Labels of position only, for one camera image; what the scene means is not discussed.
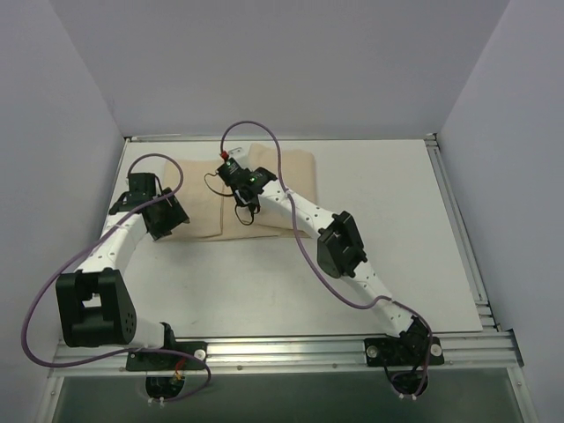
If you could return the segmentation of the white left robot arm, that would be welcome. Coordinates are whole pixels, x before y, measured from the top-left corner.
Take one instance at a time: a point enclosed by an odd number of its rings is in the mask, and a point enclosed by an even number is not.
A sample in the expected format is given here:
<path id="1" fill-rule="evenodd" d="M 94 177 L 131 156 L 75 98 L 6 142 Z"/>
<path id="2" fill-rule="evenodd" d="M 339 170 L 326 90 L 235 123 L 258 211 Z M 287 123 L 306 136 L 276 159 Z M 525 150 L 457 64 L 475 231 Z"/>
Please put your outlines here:
<path id="1" fill-rule="evenodd" d="M 169 236 L 189 217 L 166 188 L 160 197 L 123 193 L 110 208 L 100 244 L 71 273 L 56 280 L 56 298 L 63 339 L 69 347 L 120 345 L 147 348 L 145 357 L 157 369 L 177 361 L 178 348 L 169 341 L 167 323 L 139 316 L 124 273 L 137 245 L 146 236 L 155 241 Z"/>

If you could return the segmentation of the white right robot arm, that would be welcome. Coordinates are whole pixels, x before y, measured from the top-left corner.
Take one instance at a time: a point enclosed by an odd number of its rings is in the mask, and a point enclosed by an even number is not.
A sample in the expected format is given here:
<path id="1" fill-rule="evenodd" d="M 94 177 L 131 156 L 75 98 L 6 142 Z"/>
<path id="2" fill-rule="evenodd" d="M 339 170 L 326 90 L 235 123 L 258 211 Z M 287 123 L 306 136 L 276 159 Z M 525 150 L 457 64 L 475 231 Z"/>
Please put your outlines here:
<path id="1" fill-rule="evenodd" d="M 409 364 L 429 349 L 432 331 L 417 312 L 394 300 L 379 279 L 352 214 L 325 210 L 262 167 L 254 171 L 238 168 L 223 180 L 239 206 L 252 213 L 265 206 L 290 219 L 310 269 L 349 308 L 376 315 L 382 332 L 394 338 L 391 352 L 396 360 Z"/>

